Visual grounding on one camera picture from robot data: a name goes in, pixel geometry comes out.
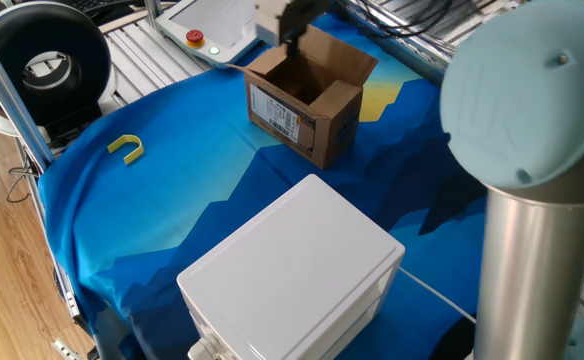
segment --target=wooden floor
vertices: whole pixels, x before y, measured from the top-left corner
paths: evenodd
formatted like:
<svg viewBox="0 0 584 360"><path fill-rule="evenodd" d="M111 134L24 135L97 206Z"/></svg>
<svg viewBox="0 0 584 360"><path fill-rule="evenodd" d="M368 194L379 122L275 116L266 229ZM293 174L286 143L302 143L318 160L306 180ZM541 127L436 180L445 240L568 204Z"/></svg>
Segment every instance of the wooden floor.
<svg viewBox="0 0 584 360"><path fill-rule="evenodd" d="M5 201L20 166L13 138L0 135L0 359L62 359L50 346L60 338L86 359L94 346L69 317L53 279L52 262L31 199ZM13 198L28 193L22 181Z"/></svg>

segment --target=black round device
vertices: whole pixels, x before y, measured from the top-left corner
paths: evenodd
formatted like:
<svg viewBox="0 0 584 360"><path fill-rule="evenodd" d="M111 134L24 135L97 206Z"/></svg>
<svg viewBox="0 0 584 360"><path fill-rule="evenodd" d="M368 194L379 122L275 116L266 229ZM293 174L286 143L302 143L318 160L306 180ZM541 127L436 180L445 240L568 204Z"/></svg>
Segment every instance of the black round device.
<svg viewBox="0 0 584 360"><path fill-rule="evenodd" d="M97 101L109 80L110 52L99 28L77 9L36 1L0 12L0 62L51 137L101 116ZM41 64L44 74L34 71Z"/></svg>

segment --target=red emergency stop button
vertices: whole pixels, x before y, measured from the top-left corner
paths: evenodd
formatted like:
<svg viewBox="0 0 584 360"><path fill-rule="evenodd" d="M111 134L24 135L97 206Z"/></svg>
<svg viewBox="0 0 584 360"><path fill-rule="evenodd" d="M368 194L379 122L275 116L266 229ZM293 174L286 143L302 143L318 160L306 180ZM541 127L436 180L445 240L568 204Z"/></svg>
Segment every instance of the red emergency stop button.
<svg viewBox="0 0 584 360"><path fill-rule="evenodd" d="M185 39L187 40L188 46L193 48L199 48L205 43L203 39L203 33L200 30L190 30L185 34Z"/></svg>

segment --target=metal pole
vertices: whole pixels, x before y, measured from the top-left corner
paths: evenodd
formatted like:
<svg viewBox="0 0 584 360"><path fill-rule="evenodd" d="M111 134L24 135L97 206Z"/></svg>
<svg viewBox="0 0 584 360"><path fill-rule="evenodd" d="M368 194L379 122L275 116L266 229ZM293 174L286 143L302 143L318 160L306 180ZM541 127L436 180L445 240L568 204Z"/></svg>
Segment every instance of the metal pole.
<svg viewBox="0 0 584 360"><path fill-rule="evenodd" d="M33 160L41 171L54 161L54 155L46 144L43 136L37 129L32 116L25 108L25 104L19 97L14 85L5 73L0 63L0 105L10 121L14 124L19 136L30 148Z"/></svg>
<svg viewBox="0 0 584 360"><path fill-rule="evenodd" d="M163 14L163 7L161 6L161 0L144 0L145 8L148 11L148 16L146 17L148 23L156 29L156 22L154 21L157 17Z"/></svg>
<svg viewBox="0 0 584 360"><path fill-rule="evenodd" d="M474 358L563 359L584 278L584 205L490 190Z"/></svg>

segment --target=metal cylinder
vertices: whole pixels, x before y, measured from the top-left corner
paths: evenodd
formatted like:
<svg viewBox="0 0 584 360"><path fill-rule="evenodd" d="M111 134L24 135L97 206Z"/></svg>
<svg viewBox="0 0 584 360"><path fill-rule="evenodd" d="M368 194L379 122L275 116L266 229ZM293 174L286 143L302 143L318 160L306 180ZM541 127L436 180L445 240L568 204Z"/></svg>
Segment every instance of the metal cylinder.
<svg viewBox="0 0 584 360"><path fill-rule="evenodd" d="M584 205L490 190L474 359L563 359L584 278Z"/></svg>
<svg viewBox="0 0 584 360"><path fill-rule="evenodd" d="M161 0L144 0L145 8L148 11L148 16L146 17L148 23L156 29L155 19L163 14L163 7L161 6Z"/></svg>

